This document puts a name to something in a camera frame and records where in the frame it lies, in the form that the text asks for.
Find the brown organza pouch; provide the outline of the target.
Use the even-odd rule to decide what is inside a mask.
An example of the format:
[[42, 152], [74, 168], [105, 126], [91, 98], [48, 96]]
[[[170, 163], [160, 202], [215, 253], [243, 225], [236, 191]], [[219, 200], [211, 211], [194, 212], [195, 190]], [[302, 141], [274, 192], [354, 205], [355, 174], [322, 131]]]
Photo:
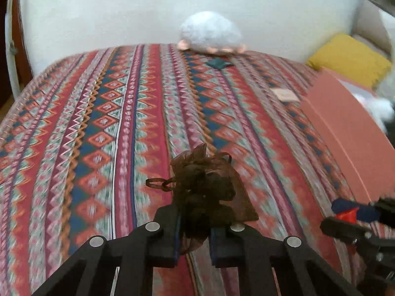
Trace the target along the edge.
[[172, 177], [148, 178], [146, 186], [173, 192], [180, 212], [181, 247], [185, 255], [209, 237], [212, 228], [259, 219], [245, 185], [227, 152], [206, 153], [201, 143], [171, 159]]

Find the white dog plush red bib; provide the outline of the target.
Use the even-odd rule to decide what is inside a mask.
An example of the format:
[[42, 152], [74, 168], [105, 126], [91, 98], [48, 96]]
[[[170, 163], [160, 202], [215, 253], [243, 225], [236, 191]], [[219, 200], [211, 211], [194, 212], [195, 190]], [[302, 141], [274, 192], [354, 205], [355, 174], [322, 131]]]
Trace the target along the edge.
[[394, 121], [394, 108], [391, 101], [386, 98], [365, 98], [357, 93], [353, 96], [365, 108], [380, 130], [387, 134], [386, 124]]

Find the salmon pink storage box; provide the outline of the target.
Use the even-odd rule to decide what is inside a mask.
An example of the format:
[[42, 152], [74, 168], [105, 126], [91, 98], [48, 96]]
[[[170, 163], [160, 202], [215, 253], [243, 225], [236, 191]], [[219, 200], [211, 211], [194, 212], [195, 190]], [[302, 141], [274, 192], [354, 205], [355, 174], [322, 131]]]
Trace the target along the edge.
[[356, 95], [375, 93], [322, 69], [301, 100], [301, 109], [326, 143], [356, 201], [394, 194], [394, 148]]

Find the patterned red bedspread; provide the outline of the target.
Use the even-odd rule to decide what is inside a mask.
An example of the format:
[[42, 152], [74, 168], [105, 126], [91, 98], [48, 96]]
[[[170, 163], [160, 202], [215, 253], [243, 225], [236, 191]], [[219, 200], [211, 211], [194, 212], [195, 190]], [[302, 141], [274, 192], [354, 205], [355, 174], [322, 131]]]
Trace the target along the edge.
[[226, 152], [263, 235], [296, 235], [356, 283], [361, 258], [319, 226], [352, 194], [299, 105], [317, 74], [250, 52], [216, 70], [171, 44], [61, 59], [29, 82], [1, 122], [1, 294], [31, 295], [94, 235], [115, 239], [151, 220], [171, 194], [148, 188], [205, 143]]

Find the small beige card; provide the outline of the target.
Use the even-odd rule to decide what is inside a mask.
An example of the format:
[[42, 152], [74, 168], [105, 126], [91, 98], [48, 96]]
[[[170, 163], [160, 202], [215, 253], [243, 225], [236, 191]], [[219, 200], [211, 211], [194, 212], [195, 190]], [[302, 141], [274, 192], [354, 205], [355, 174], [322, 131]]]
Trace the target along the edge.
[[281, 102], [298, 102], [298, 96], [290, 89], [271, 88], [271, 91]]

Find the yellow cushion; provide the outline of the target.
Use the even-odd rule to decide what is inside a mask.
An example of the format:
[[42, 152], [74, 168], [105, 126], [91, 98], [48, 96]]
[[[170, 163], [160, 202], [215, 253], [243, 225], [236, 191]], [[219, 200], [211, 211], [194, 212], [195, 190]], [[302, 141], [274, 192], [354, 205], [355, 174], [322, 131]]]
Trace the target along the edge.
[[345, 34], [334, 36], [320, 47], [307, 65], [317, 71], [329, 69], [366, 88], [373, 88], [392, 66], [384, 56]]

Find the grey hedgehog plush toy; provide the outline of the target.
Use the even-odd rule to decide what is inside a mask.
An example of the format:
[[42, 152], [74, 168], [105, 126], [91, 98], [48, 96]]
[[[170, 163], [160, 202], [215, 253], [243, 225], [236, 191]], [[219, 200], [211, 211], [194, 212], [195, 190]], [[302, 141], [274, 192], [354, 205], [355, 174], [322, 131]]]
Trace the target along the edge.
[[178, 50], [192, 50], [201, 54], [242, 54], [246, 51], [238, 27], [223, 15], [201, 11], [190, 15], [180, 27]]

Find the white pipe on wall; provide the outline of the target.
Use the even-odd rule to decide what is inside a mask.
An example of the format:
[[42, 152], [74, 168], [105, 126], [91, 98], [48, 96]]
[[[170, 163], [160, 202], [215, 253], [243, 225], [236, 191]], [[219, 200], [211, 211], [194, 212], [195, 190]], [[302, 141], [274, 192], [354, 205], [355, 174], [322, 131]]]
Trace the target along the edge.
[[18, 79], [18, 71], [15, 62], [15, 55], [18, 50], [15, 47], [12, 34], [12, 20], [13, 20], [13, 0], [7, 0], [5, 12], [5, 57], [7, 62], [7, 70], [9, 74], [9, 82], [14, 100], [20, 95], [20, 83]]

